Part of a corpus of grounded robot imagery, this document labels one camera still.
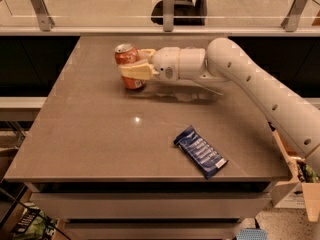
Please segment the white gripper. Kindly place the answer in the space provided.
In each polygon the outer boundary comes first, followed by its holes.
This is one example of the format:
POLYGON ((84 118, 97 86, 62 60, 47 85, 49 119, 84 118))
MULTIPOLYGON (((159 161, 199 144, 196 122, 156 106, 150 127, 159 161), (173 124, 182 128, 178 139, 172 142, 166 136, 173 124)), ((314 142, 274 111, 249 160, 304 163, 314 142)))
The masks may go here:
POLYGON ((138 80, 151 80, 154 76, 159 81, 178 80, 180 48, 139 49, 138 55, 141 60, 118 66, 122 76, 138 80))

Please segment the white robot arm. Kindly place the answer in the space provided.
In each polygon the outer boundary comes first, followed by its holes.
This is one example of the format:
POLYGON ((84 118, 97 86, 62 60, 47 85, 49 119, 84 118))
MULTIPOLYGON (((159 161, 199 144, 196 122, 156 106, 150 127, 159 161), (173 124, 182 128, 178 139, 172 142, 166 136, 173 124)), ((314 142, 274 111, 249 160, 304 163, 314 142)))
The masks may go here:
POLYGON ((235 42, 216 38, 205 49, 141 49, 118 69, 126 78, 190 80, 203 87, 232 81, 297 155, 320 173, 320 110, 259 67, 235 42))

